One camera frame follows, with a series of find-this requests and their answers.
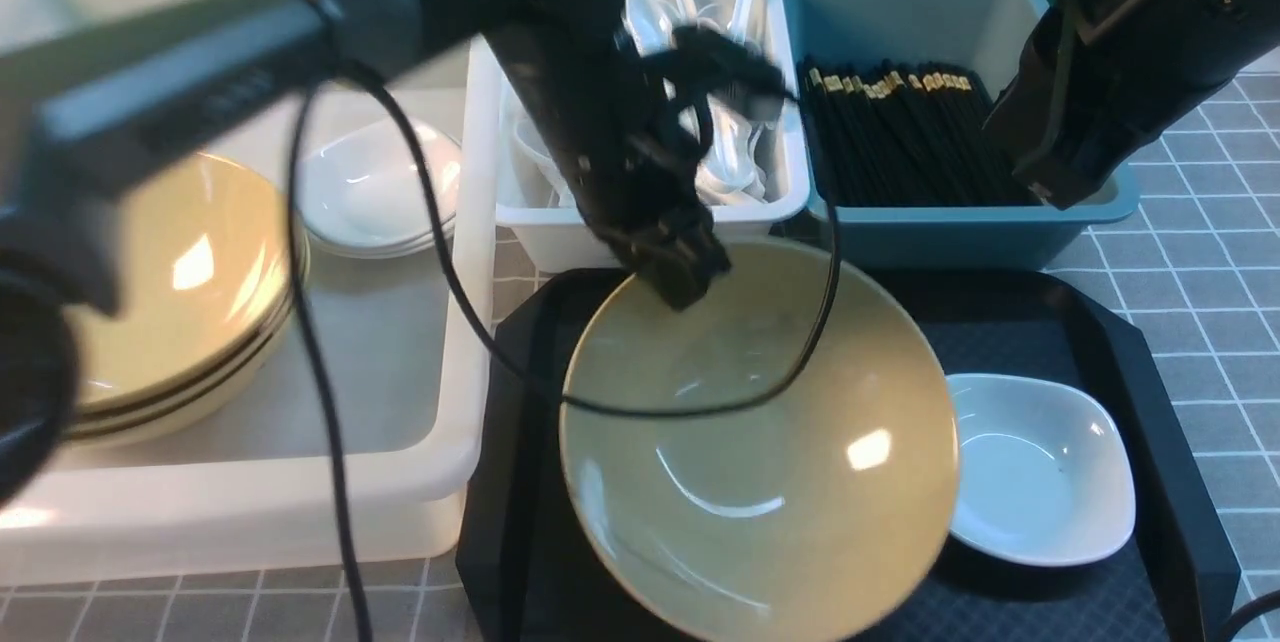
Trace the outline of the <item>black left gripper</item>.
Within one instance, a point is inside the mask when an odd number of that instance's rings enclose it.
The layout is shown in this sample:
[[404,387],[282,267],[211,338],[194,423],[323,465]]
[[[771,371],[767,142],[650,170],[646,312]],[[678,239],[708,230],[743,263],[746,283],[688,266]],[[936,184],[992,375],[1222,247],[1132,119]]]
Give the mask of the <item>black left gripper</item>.
[[599,33],[529,12],[484,33],[573,208],[618,267],[669,309],[699,303],[730,272],[694,176],[710,132],[681,127],[710,101],[777,121],[791,92],[764,54],[716,31],[677,28],[673,49],[643,55],[621,29]]

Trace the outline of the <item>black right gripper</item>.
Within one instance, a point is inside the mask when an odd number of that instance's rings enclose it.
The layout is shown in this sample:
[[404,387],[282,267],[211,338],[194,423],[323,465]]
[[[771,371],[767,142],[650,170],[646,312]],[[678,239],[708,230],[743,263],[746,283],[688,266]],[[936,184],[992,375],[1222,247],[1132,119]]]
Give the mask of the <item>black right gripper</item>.
[[1059,210],[1083,203],[1201,95],[1189,33],[1140,26],[1091,49],[1060,6],[1032,29],[1018,72],[984,121],[1012,176]]

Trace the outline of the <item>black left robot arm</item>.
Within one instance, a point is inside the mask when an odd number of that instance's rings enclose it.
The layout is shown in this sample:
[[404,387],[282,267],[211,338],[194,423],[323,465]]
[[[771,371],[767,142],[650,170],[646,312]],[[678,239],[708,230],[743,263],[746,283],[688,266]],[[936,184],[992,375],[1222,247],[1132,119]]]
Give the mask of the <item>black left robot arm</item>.
[[63,311],[122,308],[124,196],[293,92],[390,81],[483,36],[590,231],[675,309],[730,260],[699,203],[710,136],[794,100],[763,54],[699,26],[643,55],[623,0],[186,0],[3,58],[3,500],[38,474],[81,379]]

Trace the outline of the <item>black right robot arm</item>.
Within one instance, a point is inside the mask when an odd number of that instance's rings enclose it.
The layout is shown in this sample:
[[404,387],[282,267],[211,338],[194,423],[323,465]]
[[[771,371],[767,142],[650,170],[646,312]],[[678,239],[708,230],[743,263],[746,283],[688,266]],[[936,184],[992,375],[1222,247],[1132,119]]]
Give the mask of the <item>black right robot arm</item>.
[[1053,0],[984,123],[1056,208],[1277,46],[1279,0]]

